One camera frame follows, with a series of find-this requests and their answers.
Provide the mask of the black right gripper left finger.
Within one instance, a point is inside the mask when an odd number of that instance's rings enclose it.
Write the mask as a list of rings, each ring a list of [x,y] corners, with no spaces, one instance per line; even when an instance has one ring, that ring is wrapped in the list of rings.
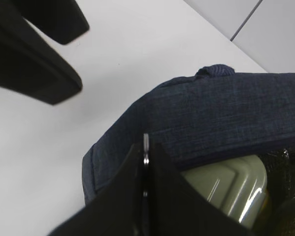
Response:
[[[143,151],[130,148],[115,177],[52,236],[142,236]]]

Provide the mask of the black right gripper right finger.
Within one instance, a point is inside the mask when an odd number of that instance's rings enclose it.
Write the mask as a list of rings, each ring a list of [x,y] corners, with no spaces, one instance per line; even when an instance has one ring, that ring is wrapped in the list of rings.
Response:
[[[157,143],[149,147],[148,206],[152,236],[253,235],[191,187]]]

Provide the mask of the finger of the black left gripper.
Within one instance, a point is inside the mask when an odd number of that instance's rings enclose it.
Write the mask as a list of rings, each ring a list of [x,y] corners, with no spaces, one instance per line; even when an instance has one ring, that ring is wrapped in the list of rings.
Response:
[[[0,0],[0,87],[55,105],[78,94],[83,85],[41,33],[12,0]]]
[[[90,26],[74,0],[13,0],[21,15],[54,41],[66,45]]]

